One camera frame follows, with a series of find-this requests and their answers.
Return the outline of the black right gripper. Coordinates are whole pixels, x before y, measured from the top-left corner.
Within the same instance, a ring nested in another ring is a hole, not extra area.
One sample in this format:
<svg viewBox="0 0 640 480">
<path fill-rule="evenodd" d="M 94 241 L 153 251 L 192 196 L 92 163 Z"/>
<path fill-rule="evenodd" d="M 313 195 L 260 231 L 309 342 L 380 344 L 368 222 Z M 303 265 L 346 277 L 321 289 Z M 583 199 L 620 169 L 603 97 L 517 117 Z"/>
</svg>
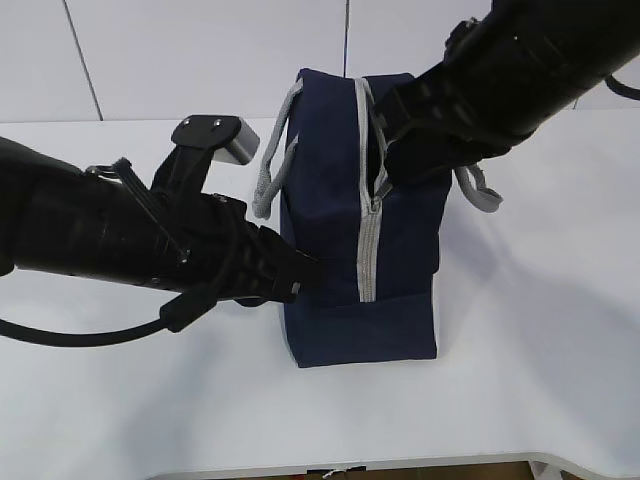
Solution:
<svg viewBox="0 0 640 480">
<path fill-rule="evenodd" d="M 374 103 L 394 185 L 420 185 L 457 167 L 502 156 L 510 146 L 465 111 L 441 64 L 391 87 Z"/>
</svg>

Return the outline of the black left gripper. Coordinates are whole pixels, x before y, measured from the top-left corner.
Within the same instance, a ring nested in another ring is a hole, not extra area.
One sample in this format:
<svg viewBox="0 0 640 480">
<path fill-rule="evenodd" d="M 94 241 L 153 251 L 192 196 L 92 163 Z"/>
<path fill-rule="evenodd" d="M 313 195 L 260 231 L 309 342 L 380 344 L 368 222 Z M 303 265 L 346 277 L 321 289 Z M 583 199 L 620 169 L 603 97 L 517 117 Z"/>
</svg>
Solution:
<svg viewBox="0 0 640 480">
<path fill-rule="evenodd" d="M 189 285 L 168 310 L 211 310 L 221 301 L 249 308 L 267 302 L 288 304 L 321 285 L 321 262 L 274 230 L 248 221 L 244 202 L 218 194 L 204 200 L 216 224 L 214 235 L 204 241 L 202 253 L 191 248 L 189 264 L 213 271 Z"/>
</svg>

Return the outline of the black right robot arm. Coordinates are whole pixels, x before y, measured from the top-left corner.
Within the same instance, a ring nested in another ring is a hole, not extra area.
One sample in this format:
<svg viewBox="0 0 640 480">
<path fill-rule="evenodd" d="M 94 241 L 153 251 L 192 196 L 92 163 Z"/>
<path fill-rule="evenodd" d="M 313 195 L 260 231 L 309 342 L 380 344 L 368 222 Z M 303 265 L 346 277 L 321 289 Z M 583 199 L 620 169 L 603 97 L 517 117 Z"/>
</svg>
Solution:
<svg viewBox="0 0 640 480">
<path fill-rule="evenodd" d="M 395 185 L 503 156 L 639 54 L 636 1 L 494 1 L 375 103 Z"/>
</svg>

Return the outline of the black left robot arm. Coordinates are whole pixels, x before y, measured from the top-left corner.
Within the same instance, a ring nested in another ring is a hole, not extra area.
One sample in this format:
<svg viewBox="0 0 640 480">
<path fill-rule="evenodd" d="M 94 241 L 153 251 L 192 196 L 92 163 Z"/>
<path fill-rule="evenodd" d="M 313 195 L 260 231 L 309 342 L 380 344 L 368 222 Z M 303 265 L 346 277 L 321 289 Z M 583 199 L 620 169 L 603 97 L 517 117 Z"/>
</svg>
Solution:
<svg viewBox="0 0 640 480">
<path fill-rule="evenodd" d="M 293 302 L 320 283 L 321 264 L 246 219 L 240 200 L 202 190 L 208 150 L 176 147 L 152 194 L 168 237 L 122 184 L 9 139 L 1 142 L 1 270 L 36 270 L 185 292 L 215 285 L 221 300 Z"/>
</svg>

